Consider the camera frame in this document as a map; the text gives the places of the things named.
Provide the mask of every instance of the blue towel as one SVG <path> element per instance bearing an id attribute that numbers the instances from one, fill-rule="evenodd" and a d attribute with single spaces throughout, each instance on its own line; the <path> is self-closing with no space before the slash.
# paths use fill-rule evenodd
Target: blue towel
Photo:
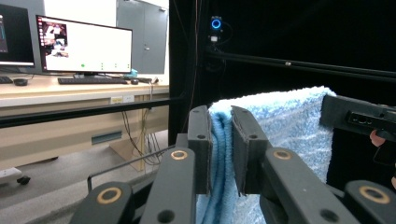
<path id="1" fill-rule="evenodd" d="M 319 125 L 323 97 L 335 95 L 325 87 L 268 92 L 209 107 L 212 118 L 212 163 L 210 195 L 199 195 L 196 223 L 265 223 L 259 195 L 238 196 L 233 171 L 231 105 L 249 110 L 273 147 L 295 151 L 326 182 L 332 155 L 332 130 Z"/>

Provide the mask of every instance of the human hand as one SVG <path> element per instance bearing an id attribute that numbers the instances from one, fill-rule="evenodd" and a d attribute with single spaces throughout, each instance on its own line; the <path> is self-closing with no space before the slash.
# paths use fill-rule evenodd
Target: human hand
<path id="1" fill-rule="evenodd" d="M 372 140 L 373 145 L 375 145 L 376 147 L 379 147 L 379 146 L 381 146 L 382 144 L 385 143 L 385 138 L 378 137 L 376 135 L 376 130 L 373 130 L 370 133 L 370 139 Z"/>

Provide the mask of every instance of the black bar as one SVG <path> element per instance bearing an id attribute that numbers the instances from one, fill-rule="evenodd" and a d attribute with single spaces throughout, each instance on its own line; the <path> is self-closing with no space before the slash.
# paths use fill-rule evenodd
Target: black bar
<path id="1" fill-rule="evenodd" d="M 361 223 L 395 223 L 396 194 L 376 183 L 348 182 L 342 201 Z"/>
<path id="2" fill-rule="evenodd" d="M 135 209 L 131 186 L 124 182 L 111 181 L 88 194 L 78 205 L 69 223 L 130 223 Z"/>
<path id="3" fill-rule="evenodd" d="M 257 120 L 245 108 L 232 106 L 233 114 L 233 169 L 238 192 L 260 194 L 258 173 L 260 159 L 272 147 Z"/>
<path id="4" fill-rule="evenodd" d="M 330 75 L 359 77 L 359 78 L 365 78 L 365 79 L 371 79 L 377 81 L 387 81 L 387 82 L 396 83 L 395 72 L 361 69 L 354 67 L 344 67 L 344 66 L 336 66 L 336 65 L 329 65 L 322 63 L 304 63 L 304 62 L 297 62 L 297 61 L 290 61 L 283 59 L 263 58 L 257 56 L 239 55 L 239 54 L 213 52 L 213 51 L 209 51 L 206 54 L 206 56 L 209 58 L 230 60 L 241 63 L 256 63 L 256 64 L 263 64 L 273 67 L 283 67 L 283 68 L 297 69 L 308 72 L 319 72 Z"/>
<path id="5" fill-rule="evenodd" d="M 77 109 L 55 110 L 15 116 L 4 116 L 0 117 L 0 128 L 16 127 L 27 124 L 43 123 L 62 119 L 76 119 L 162 105 L 180 104 L 185 100 L 186 99 L 184 97 L 179 96 L 174 98 L 163 98 L 145 102 L 134 102 L 129 104 L 101 105 Z"/>
<path id="6" fill-rule="evenodd" d="M 261 208 L 266 220 L 301 224 L 359 223 L 295 152 L 268 148 L 261 166 L 261 197 L 267 200 L 261 199 Z"/>
<path id="7" fill-rule="evenodd" d="M 177 147 L 163 154 L 140 224 L 195 222 L 195 156 Z"/>
<path id="8" fill-rule="evenodd" d="M 378 136 L 396 142 L 395 107 L 375 105 L 340 95 L 326 95 L 319 122 L 327 127 L 364 135 L 370 135 L 376 129 L 379 130 Z"/>
<path id="9" fill-rule="evenodd" d="M 209 194 L 210 164 L 212 158 L 211 119 L 206 105 L 195 107 L 189 115 L 188 148 L 195 153 L 195 190 Z"/>

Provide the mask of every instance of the gray wall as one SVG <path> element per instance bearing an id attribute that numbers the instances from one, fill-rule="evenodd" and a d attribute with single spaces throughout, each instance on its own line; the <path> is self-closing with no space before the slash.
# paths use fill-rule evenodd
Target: gray wall
<path id="1" fill-rule="evenodd" d="M 150 3 L 119 0 L 117 26 L 133 30 L 132 68 L 138 74 L 163 74 L 168 10 Z"/>
<path id="2" fill-rule="evenodd" d="M 36 30 L 35 15 L 45 15 L 44 0 L 0 0 L 0 4 L 24 7 L 28 9 L 32 47 L 35 56 L 35 68 L 21 68 L 21 71 L 41 74 L 41 60 L 38 48 L 38 34 Z"/>

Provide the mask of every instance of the electronic device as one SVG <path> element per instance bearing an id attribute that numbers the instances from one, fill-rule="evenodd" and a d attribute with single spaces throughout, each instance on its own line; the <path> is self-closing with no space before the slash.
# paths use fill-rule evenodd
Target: electronic device
<path id="1" fill-rule="evenodd" d="M 35 66 L 26 8 L 0 4 L 0 66 Z"/>
<path id="2" fill-rule="evenodd" d="M 69 78 L 58 77 L 58 83 L 61 85 L 73 84 L 128 84 L 122 78 L 99 78 L 99 77 L 86 77 L 86 78 Z"/>
<path id="3" fill-rule="evenodd" d="M 12 79 L 9 77 L 0 77 L 0 84 L 9 84 L 12 83 Z"/>
<path id="4" fill-rule="evenodd" d="M 16 86 L 27 86 L 28 80 L 26 78 L 15 78 L 14 85 Z"/>
<path id="5" fill-rule="evenodd" d="M 36 16 L 43 72 L 130 74 L 131 29 Z"/>
<path id="6" fill-rule="evenodd" d="M 147 83 L 147 84 L 155 84 L 155 83 L 160 81 L 157 77 L 155 77 L 155 78 L 151 78 L 151 77 L 134 77 L 133 79 L 137 79 L 139 82 L 143 82 L 143 83 Z"/>
<path id="7" fill-rule="evenodd" d="M 222 21 L 221 17 L 218 16 L 212 16 L 210 19 L 210 41 L 212 43 L 216 43 L 220 40 L 220 35 L 222 33 L 221 29 Z"/>
<path id="8" fill-rule="evenodd" d="M 139 79 L 137 79 L 137 78 L 132 78 L 132 79 L 131 79 L 131 84 L 132 84 L 132 85 L 137 85 L 137 84 L 139 84 Z"/>
<path id="9" fill-rule="evenodd" d="M 377 136 L 396 142 L 396 108 L 393 106 L 326 95 L 321 113 L 320 124 L 323 126 L 364 135 L 377 130 Z"/>

